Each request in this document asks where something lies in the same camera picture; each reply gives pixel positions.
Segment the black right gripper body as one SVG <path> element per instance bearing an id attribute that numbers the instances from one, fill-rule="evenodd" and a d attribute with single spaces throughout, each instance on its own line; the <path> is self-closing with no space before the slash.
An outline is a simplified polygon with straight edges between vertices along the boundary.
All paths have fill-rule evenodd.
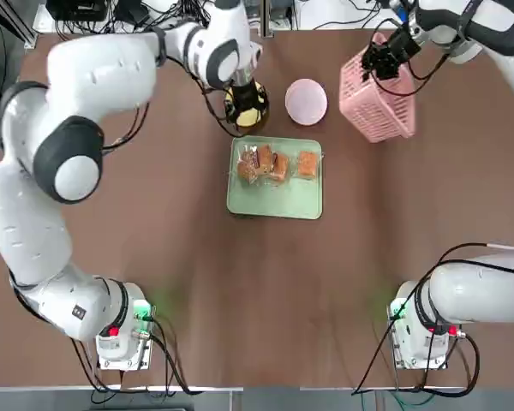
<path id="1" fill-rule="evenodd" d="M 399 27 L 386 41 L 383 61 L 389 65 L 401 65 L 409 62 L 421 52 L 421 46 L 408 26 Z"/>

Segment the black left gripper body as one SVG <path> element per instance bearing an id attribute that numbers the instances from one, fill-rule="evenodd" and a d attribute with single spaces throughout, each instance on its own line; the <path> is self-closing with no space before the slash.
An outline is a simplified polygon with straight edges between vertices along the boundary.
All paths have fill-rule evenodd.
<path id="1" fill-rule="evenodd" d="M 248 110 L 261 108 L 259 91 L 255 82 L 249 82 L 242 86 L 233 85 L 231 90 L 232 105 L 237 116 Z"/>

